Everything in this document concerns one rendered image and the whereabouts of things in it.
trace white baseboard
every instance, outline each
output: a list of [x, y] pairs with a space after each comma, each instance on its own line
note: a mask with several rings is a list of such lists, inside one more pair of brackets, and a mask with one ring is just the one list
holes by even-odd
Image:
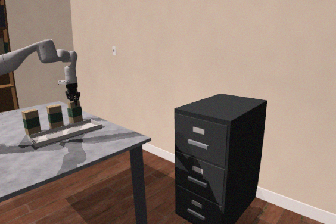
[[[149, 143], [146, 143], [142, 146], [145, 151], [148, 151], [154, 155], [157, 155], [167, 161], [175, 163], [175, 155], [162, 150], [161, 148], [155, 147]], [[266, 189], [257, 187], [257, 198], [261, 200], [265, 200], [274, 205], [285, 208], [289, 211], [293, 211], [294, 213], [306, 216], [313, 220], [317, 220], [318, 222], [322, 222], [323, 224], [335, 224], [336, 223], [336, 214], [330, 213], [328, 211], [318, 209], [316, 207], [307, 205], [305, 203], [299, 202], [297, 200], [293, 200], [291, 198], [287, 198], [275, 192], [268, 191]]]

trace tray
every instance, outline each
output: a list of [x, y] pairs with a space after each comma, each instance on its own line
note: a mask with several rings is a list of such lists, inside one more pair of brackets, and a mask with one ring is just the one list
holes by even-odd
[[102, 128], [102, 124], [95, 120], [88, 119], [83, 120], [82, 122], [76, 122], [55, 129], [34, 133], [28, 135], [28, 139], [32, 142], [34, 147], [41, 147], [46, 144], [62, 141], [100, 128]]

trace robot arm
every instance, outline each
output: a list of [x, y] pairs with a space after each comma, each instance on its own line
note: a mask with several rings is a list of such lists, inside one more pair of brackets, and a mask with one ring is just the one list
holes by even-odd
[[63, 49], [56, 50], [52, 40], [43, 40], [25, 48], [18, 49], [3, 55], [0, 55], [0, 75], [7, 74], [16, 70], [22, 62], [34, 52], [38, 53], [39, 59], [43, 63], [53, 63], [57, 61], [71, 62], [64, 68], [66, 74], [66, 92], [67, 98], [74, 101], [75, 105], [79, 100], [80, 92], [77, 91], [76, 61], [77, 53]]

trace floor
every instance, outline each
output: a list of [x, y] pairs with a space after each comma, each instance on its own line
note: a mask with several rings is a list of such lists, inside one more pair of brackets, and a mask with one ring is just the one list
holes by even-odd
[[[175, 164], [144, 151], [148, 224], [175, 214]], [[133, 224], [129, 151], [0, 203], [0, 224]], [[258, 198], [236, 224], [321, 224]]]

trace bookshelf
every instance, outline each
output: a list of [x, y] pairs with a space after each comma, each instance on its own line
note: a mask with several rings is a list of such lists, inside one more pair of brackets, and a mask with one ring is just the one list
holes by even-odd
[[[11, 51], [6, 14], [6, 1], [0, 0], [0, 55]], [[0, 76], [0, 113], [19, 109], [14, 73]]]

